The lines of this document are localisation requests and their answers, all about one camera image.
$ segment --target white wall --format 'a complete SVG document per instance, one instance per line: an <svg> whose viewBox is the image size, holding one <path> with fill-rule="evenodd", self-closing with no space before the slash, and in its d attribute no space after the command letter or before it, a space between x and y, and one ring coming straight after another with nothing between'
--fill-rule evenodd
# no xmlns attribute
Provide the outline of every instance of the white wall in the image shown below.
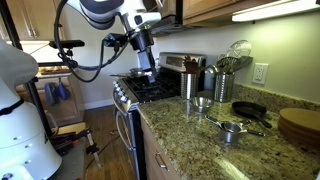
<svg viewBox="0 0 320 180"><path fill-rule="evenodd" d="M207 55L207 64L238 40L252 44L250 66L236 72L235 82L320 103L320 11L219 28L201 28L155 39L153 52ZM265 85L252 83L254 63L268 63ZM210 88L212 75L206 76Z"/></svg>

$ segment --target stove knob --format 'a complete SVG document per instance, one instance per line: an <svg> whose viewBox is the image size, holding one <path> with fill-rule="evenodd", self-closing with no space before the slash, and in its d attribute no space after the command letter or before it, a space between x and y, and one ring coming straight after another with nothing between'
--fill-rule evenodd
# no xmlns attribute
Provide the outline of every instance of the stove knob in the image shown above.
<svg viewBox="0 0 320 180"><path fill-rule="evenodd" d="M120 100L124 103L126 103L128 101L128 97L127 96L121 96Z"/></svg>
<svg viewBox="0 0 320 180"><path fill-rule="evenodd" d="M113 86L117 88L117 87L120 87L120 84L118 81L113 81Z"/></svg>
<svg viewBox="0 0 320 180"><path fill-rule="evenodd" d="M125 96L126 93L124 93L123 91L119 91L119 92L118 92L118 95L119 95L119 96Z"/></svg>
<svg viewBox="0 0 320 180"><path fill-rule="evenodd" d="M123 89L119 86L119 87L116 87L116 91L117 91L117 92L122 92Z"/></svg>

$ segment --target small bowl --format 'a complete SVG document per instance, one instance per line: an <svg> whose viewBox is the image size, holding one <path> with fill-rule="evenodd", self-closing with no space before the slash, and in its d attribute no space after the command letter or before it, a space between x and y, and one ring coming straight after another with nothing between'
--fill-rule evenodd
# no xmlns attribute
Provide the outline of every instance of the small bowl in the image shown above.
<svg viewBox="0 0 320 180"><path fill-rule="evenodd" d="M203 113L213 106L213 101L204 97L194 97L190 99L190 104L195 111Z"/></svg>

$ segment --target frying pan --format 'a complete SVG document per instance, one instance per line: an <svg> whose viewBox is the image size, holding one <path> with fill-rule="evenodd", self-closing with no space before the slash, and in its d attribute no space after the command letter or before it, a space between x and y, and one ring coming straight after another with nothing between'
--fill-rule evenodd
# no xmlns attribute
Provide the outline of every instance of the frying pan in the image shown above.
<svg viewBox="0 0 320 180"><path fill-rule="evenodd" d="M266 128L272 128L272 125L262 118L267 112L267 108L264 106L251 102L238 101L232 103L232 109L240 116L258 119Z"/></svg>
<svg viewBox="0 0 320 180"><path fill-rule="evenodd" d="M111 74L110 76L138 78L138 77L146 76L146 72L144 72L141 68L132 68L130 69L129 74L125 74L125 75Z"/></svg>

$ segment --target oven door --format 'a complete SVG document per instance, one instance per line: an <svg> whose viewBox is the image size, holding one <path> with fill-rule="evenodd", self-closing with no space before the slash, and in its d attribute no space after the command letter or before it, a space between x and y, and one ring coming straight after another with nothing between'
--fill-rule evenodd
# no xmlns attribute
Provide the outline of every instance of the oven door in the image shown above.
<svg viewBox="0 0 320 180"><path fill-rule="evenodd" d="M113 101L115 103L115 118L118 133L127 148L127 155L130 166L135 173L137 180L140 180L140 171L138 164L138 154L135 143L134 118L131 112L125 112L121 105L121 101L116 92L113 93Z"/></svg>

